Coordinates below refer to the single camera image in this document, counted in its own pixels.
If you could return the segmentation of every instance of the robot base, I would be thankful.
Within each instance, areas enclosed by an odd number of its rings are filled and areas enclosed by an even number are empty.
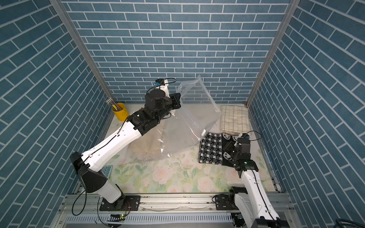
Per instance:
[[[131,211],[137,211],[139,207],[140,196],[125,196],[124,194],[119,197],[114,203],[109,203],[106,199],[103,199],[100,206],[100,211],[123,211],[129,210],[129,204]]]

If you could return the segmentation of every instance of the folded towel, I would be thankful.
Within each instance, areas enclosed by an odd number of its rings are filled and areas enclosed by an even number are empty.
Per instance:
[[[220,107],[220,131],[229,135],[238,135],[250,131],[248,108],[237,105],[222,105]]]

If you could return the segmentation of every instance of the checkered cloth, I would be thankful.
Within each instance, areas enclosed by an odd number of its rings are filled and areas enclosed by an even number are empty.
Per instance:
[[[206,134],[200,142],[199,163],[233,167],[231,156],[223,151],[223,147],[230,141],[235,143],[237,136],[210,132]]]
[[[220,107],[220,131],[229,135],[238,135],[250,131],[248,108],[237,105],[222,105]]]

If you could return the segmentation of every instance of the black cable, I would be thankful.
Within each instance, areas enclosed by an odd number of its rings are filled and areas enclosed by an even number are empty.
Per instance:
[[[334,227],[334,228],[337,228],[337,227],[340,227],[340,228],[344,228],[344,227],[356,227],[356,228],[362,228],[361,226],[354,225],[354,224],[345,224],[345,223],[342,223],[341,225],[342,225],[342,226],[340,226],[340,225],[338,225],[338,224],[335,224],[333,227]]]
[[[83,206],[83,208],[82,208],[82,210],[80,211],[80,213],[79,214],[75,214],[75,213],[73,213],[73,207],[75,206],[75,203],[76,203],[76,201],[77,201],[77,199],[83,194],[85,192],[85,202],[84,202],[84,206]],[[84,211],[84,209],[85,209],[85,206],[86,206],[86,197],[87,197],[87,192],[86,192],[86,190],[84,190],[76,199],[75,199],[75,201],[73,202],[73,204],[72,204],[72,208],[71,208],[71,212],[72,212],[72,214],[74,215],[74,216],[79,216],[83,211]]]
[[[96,205],[96,213],[97,213],[97,217],[99,218],[99,220],[100,220],[100,222],[101,223],[103,223],[104,225],[106,225],[107,227],[109,227],[110,228],[110,226],[108,226],[107,224],[105,224],[101,219],[100,219],[100,216],[99,216],[99,201],[100,201],[100,197],[99,197],[99,199],[97,200],[97,205]]]
[[[120,127],[119,131],[117,132],[117,134],[119,134],[119,132],[121,131],[121,129],[123,128],[123,125],[124,123],[127,121],[127,118],[126,120],[123,122],[122,126]],[[113,136],[113,138],[111,138],[105,145],[103,145],[102,147],[100,147],[99,149],[97,149],[96,151],[94,151],[93,153],[89,154],[89,156],[84,160],[84,163],[86,162],[86,160],[88,158],[90,158],[90,155],[93,155],[95,154],[98,150],[102,149],[104,146],[108,145],[108,143],[110,143],[111,140],[113,140],[114,138],[116,137],[116,135]]]
[[[344,228],[345,226],[365,228],[365,225],[351,221],[351,220],[347,220],[347,219],[336,219],[336,224],[333,227],[334,228],[336,228],[336,227]]]
[[[119,208],[118,210],[122,210],[124,208],[124,206],[126,206],[126,213],[127,213],[127,204],[123,204],[123,206],[121,208]]]
[[[161,120],[165,120],[165,119],[168,119],[172,116],[171,112],[169,112],[170,116],[169,117],[166,117],[166,118],[162,118]]]
[[[258,132],[258,131],[249,131],[249,132],[247,132],[247,133],[245,133],[244,135],[242,135],[241,137],[245,137],[246,135],[249,135],[249,133],[250,132],[256,132],[256,133],[259,133],[260,134],[260,138],[259,139],[262,139],[262,135],[261,135],[261,133],[260,132]]]
[[[271,215],[271,213],[270,213],[270,211],[269,211],[268,206],[266,205],[266,202],[265,202],[265,200],[264,200],[264,197],[263,197],[263,196],[262,196],[262,194],[261,194],[260,188],[259,188],[258,183],[257,183],[257,179],[256,179],[255,172],[254,172],[253,170],[251,170],[251,171],[252,171],[252,173],[253,173],[253,175],[254,175],[254,177],[255,177],[255,181],[256,181],[257,189],[258,189],[258,192],[259,192],[259,193],[260,193],[260,195],[261,195],[262,201],[264,202],[265,207],[266,207],[266,209],[268,210],[268,213],[269,213],[270,217],[273,219],[273,221],[275,221],[275,219],[273,218],[273,216]]]
[[[173,82],[167,82],[167,84],[172,84],[172,83],[176,82],[176,79],[175,79],[175,78],[165,78],[164,80],[168,80],[168,79],[174,79],[174,81],[173,81]],[[166,85],[166,83],[159,84],[159,85],[154,85],[153,87],[151,87],[151,88],[149,88],[149,89],[147,90],[146,94],[147,94],[147,93],[148,93],[148,91],[150,91],[151,89],[156,88],[156,87],[159,87],[159,86],[162,86],[162,85]]]

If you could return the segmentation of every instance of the mounting plate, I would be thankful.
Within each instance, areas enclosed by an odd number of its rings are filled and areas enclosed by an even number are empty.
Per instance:
[[[215,197],[215,209],[216,210],[237,210],[237,208],[233,208],[228,200],[228,195],[219,194]]]
[[[106,201],[105,199],[103,199],[99,210],[100,211],[123,211],[126,209],[124,204],[127,204],[127,210],[129,210],[128,203],[130,203],[131,211],[137,211],[140,200],[141,200],[141,196],[126,196],[124,203],[119,204],[121,206],[116,207],[115,202],[111,204],[108,201]]]

